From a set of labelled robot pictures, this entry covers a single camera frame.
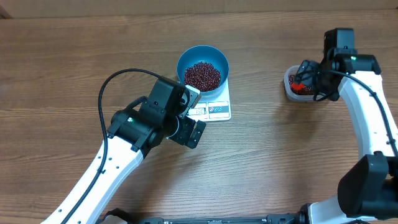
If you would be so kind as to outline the red measuring scoop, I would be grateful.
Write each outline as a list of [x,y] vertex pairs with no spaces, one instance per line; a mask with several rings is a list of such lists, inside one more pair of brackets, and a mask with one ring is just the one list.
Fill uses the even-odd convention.
[[305,85],[303,83],[292,83],[290,87],[293,91],[300,91],[305,88]]

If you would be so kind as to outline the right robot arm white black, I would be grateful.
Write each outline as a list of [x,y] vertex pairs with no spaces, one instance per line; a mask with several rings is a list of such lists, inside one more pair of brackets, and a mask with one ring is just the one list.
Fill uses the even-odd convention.
[[358,162],[341,178],[337,195],[304,205],[297,223],[369,223],[397,217],[397,126],[374,55],[359,54],[354,31],[324,34],[324,56],[304,60],[288,90],[309,87],[314,101],[342,98],[358,142]]

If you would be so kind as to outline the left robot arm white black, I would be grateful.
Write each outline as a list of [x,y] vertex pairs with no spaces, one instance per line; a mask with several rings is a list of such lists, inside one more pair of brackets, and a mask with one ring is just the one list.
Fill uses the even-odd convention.
[[45,223],[95,223],[126,177],[163,139],[196,148],[206,124],[187,116],[196,88],[159,78],[150,95],[117,111],[83,176]]

